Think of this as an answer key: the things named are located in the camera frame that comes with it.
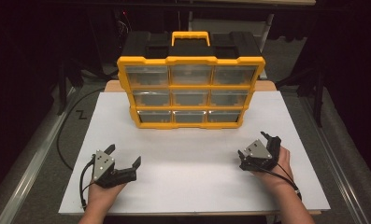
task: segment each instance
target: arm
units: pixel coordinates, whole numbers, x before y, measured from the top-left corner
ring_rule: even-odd
[[[281,165],[281,167],[293,179],[293,172],[290,167],[290,151],[288,149],[280,147],[278,164]],[[272,172],[287,177],[278,166],[273,168]],[[283,224],[314,223],[310,213],[306,210],[302,201],[298,198],[290,184],[268,173],[252,173],[259,177],[268,190],[275,196],[281,213],[281,222]]]
[[[79,224],[102,224],[116,197],[126,184],[103,189],[96,184],[89,187],[88,205]]]

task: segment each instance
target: floor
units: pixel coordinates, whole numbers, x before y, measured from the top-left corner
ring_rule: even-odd
[[[267,40],[263,55],[268,79],[288,76],[304,43]],[[71,175],[60,154],[69,167],[74,166],[97,93],[104,86],[103,81],[85,78],[84,87],[69,90],[68,108],[74,109],[61,116],[56,115],[59,102],[55,102],[1,185],[0,223],[78,222],[79,217],[58,214]],[[322,128],[318,128],[310,116],[313,99],[300,98],[294,90],[284,87],[281,93],[332,207],[314,216],[316,223],[371,223],[371,173],[335,112],[329,92],[323,95]]]

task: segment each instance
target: transparent compartment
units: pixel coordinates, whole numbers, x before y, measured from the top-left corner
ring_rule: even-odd
[[[207,105],[208,91],[173,90],[173,105]]]
[[[211,91],[210,105],[242,106],[249,91]]]
[[[170,105],[169,91],[133,91],[136,105]]]
[[[209,110],[207,115],[208,122],[237,122],[240,110]]]
[[[143,123],[168,123],[171,121],[169,110],[138,110],[139,119]]]
[[[249,85],[257,66],[218,65],[214,67],[214,85]]]
[[[177,123],[201,123],[205,120],[206,113],[202,110],[173,111],[174,121]]]
[[[205,64],[178,64],[170,66],[172,84],[207,85],[212,67]]]
[[[167,87],[167,66],[125,66],[131,87]]]

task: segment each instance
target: toolbox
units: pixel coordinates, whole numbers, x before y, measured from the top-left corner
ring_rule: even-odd
[[[250,32],[130,32],[119,80],[138,128],[238,128],[264,58]]]

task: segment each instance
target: person's right hand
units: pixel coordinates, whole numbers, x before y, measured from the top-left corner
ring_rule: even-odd
[[[287,172],[284,171],[277,165],[275,168],[272,169],[273,173],[278,175],[282,175],[287,179],[293,179],[293,171],[290,167],[290,151],[285,147],[280,147],[280,153],[278,157],[278,164]],[[283,190],[293,190],[293,187],[287,183],[285,180],[278,178],[274,175],[268,174],[266,172],[252,172],[255,176],[259,177],[261,181],[266,185],[270,192],[273,194],[278,194],[280,191]]]

